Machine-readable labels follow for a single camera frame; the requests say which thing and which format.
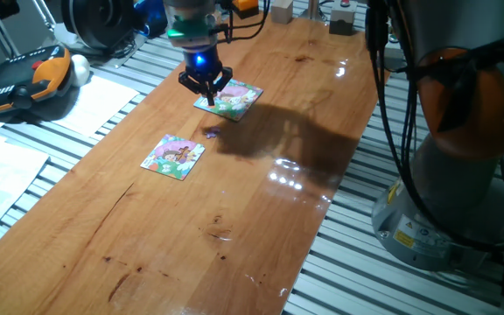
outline robot end effector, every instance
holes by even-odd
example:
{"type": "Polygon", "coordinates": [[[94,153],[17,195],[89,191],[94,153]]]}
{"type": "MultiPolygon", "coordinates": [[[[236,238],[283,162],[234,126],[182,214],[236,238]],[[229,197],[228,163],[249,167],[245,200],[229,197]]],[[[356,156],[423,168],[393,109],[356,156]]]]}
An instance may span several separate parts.
{"type": "MultiPolygon", "coordinates": [[[[229,5],[222,6],[230,10],[229,5]]],[[[184,49],[185,71],[178,81],[214,106],[217,92],[233,77],[233,70],[219,60],[217,33],[225,32],[229,39],[232,31],[226,24],[217,25],[214,0],[164,0],[164,7],[170,26],[168,38],[173,46],[184,49]]]]}

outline wooden tabletop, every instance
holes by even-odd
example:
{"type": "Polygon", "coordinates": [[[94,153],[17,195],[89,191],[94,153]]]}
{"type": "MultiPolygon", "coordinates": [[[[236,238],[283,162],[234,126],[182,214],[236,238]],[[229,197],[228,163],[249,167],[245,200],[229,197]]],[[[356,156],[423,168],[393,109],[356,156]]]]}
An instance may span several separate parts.
{"type": "Polygon", "coordinates": [[[179,66],[0,241],[0,314],[278,314],[375,106],[364,47],[269,18],[220,45],[264,89],[240,122],[179,66]],[[184,181],[139,166],[165,134],[206,148],[184,181]]]}

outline glossy wood surface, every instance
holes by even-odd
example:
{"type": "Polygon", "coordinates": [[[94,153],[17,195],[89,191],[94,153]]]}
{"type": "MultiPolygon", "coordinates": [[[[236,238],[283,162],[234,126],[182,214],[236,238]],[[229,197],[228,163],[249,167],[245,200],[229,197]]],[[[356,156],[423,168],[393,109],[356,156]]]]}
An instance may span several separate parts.
{"type": "Polygon", "coordinates": [[[364,47],[270,18],[220,45],[264,89],[240,122],[179,66],[0,241],[0,314],[279,314],[376,103],[364,47]],[[184,181],[139,167],[167,133],[206,147],[184,181]]]}

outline white ball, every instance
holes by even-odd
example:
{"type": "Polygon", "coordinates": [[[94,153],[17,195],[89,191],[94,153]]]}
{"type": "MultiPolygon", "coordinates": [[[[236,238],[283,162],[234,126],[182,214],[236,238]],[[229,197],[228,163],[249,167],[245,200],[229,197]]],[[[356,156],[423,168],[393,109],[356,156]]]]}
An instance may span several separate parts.
{"type": "Polygon", "coordinates": [[[71,84],[74,87],[80,88],[87,83],[88,76],[90,75],[90,64],[85,56],[79,54],[73,55],[71,62],[73,63],[73,81],[71,84]]]}

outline picture card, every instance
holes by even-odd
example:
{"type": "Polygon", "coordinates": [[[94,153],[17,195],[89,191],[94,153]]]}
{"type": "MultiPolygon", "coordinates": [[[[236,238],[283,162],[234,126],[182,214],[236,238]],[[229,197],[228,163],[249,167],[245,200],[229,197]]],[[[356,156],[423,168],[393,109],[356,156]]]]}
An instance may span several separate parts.
{"type": "Polygon", "coordinates": [[[207,98],[201,96],[193,106],[238,122],[260,97],[263,90],[231,79],[215,97],[215,106],[208,106],[207,98]]]}
{"type": "Polygon", "coordinates": [[[141,167],[184,180],[205,149],[199,143],[166,135],[141,163],[141,167]]]}

